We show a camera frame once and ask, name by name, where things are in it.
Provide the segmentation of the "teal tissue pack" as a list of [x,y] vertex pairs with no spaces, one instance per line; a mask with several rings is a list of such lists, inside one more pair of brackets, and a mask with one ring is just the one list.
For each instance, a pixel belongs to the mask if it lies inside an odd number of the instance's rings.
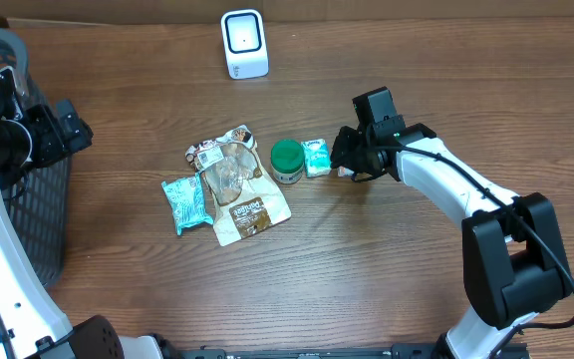
[[304,141],[301,146],[305,157],[306,176],[316,178],[328,175],[331,171],[331,160],[326,141],[324,139]]

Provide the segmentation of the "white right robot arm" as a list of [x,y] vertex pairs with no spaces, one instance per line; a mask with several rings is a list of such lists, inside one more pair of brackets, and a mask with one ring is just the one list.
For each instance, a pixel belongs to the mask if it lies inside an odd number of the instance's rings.
[[434,344],[395,344],[394,358],[526,358],[512,338],[574,326],[574,278],[551,201],[478,174],[422,123],[406,125],[386,87],[353,100],[359,124],[336,137],[333,168],[354,182],[390,176],[439,208],[461,233],[469,307]]

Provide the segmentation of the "green lid jar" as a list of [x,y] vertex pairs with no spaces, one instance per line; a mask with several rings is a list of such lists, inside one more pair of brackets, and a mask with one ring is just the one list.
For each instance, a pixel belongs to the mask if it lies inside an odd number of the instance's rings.
[[304,172],[304,151],[295,140],[280,140],[271,149],[274,178],[284,184],[297,182]]

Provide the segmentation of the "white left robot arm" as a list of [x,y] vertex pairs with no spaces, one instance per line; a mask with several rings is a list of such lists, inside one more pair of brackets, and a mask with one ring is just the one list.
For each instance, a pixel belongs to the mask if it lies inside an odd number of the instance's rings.
[[20,235],[55,233],[55,189],[31,187],[31,174],[89,147],[93,133],[72,104],[28,102],[26,81],[0,68],[0,358],[169,358],[154,335],[119,335],[96,315],[71,324],[41,283]]

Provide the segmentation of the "orange tissue pack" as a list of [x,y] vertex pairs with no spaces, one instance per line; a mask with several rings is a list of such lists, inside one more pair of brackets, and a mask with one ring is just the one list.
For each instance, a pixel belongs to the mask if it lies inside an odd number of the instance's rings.
[[350,178],[354,172],[344,167],[338,167],[337,174],[340,178]]

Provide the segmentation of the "teal snack bar wrapper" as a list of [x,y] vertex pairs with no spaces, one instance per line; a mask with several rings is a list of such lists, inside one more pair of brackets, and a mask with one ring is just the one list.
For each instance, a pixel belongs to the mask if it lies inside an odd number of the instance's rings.
[[177,235],[197,225],[213,225],[214,220],[206,211],[199,173],[173,182],[163,181],[161,187],[170,204]]

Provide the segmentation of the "brown cookie bag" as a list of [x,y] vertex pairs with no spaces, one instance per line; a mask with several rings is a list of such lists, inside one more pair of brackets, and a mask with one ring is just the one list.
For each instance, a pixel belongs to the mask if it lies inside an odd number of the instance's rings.
[[262,165],[251,131],[238,126],[190,146],[189,164],[205,181],[215,205],[213,229],[226,246],[291,218],[291,209]]

